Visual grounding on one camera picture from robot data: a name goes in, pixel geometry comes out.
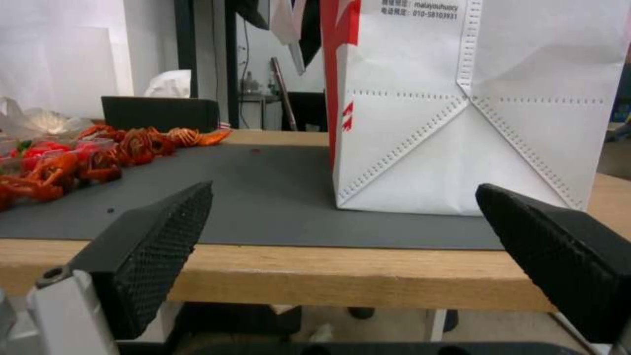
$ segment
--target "cable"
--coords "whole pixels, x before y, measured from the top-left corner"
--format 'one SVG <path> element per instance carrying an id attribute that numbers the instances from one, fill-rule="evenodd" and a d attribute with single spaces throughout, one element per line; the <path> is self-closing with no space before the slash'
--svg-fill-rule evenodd
<path id="1" fill-rule="evenodd" d="M 250 40 L 247 38 L 247 24 L 245 19 L 243 19 L 243 31 L 245 33 L 245 67 L 243 68 L 243 74 L 241 74 L 241 102 L 239 102 L 239 116 L 241 117 L 241 121 L 243 125 L 250 129 L 250 126 L 247 124 L 245 119 L 243 118 L 243 99 L 245 95 L 245 72 L 247 71 L 247 65 L 250 64 Z"/>

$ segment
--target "black pole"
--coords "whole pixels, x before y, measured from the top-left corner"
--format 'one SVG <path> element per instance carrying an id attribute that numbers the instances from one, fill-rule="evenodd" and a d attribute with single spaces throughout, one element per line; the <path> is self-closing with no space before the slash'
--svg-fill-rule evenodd
<path id="1" fill-rule="evenodd" d="M 193 0 L 174 0 L 177 60 L 180 69 L 191 70 L 191 97 L 198 97 L 195 11 Z"/>
<path id="2" fill-rule="evenodd" d="M 239 128 L 239 71 L 237 63 L 237 10 L 235 1 L 225 2 L 226 71 L 228 90 L 228 122 Z"/>

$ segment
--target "paper bag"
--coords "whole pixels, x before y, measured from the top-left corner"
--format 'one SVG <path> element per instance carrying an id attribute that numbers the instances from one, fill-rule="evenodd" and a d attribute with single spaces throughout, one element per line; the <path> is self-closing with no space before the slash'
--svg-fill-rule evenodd
<path id="1" fill-rule="evenodd" d="M 493 183 L 584 210 L 628 0 L 321 2 L 340 208 L 479 215 Z"/>

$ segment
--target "plastic bag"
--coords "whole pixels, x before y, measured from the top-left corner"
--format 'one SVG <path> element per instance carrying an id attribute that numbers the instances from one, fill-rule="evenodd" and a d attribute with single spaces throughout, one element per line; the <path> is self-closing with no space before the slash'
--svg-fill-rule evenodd
<path id="1" fill-rule="evenodd" d="M 41 108 L 22 111 L 15 100 L 0 97 L 0 129 L 13 138 L 31 140 L 50 135 L 74 137 L 92 125 L 89 119 L 68 118 Z"/>

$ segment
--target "gray mat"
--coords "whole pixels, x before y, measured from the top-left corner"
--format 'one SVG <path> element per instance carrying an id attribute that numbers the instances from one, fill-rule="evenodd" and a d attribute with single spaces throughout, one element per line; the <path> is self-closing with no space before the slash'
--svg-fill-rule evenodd
<path id="1" fill-rule="evenodd" d="M 503 249 L 482 218 L 337 210 L 330 171 L 324 147 L 182 149 L 126 169 L 119 181 L 0 213 L 0 236 L 91 239 L 124 211 L 211 179 L 215 200 L 201 243 Z"/>

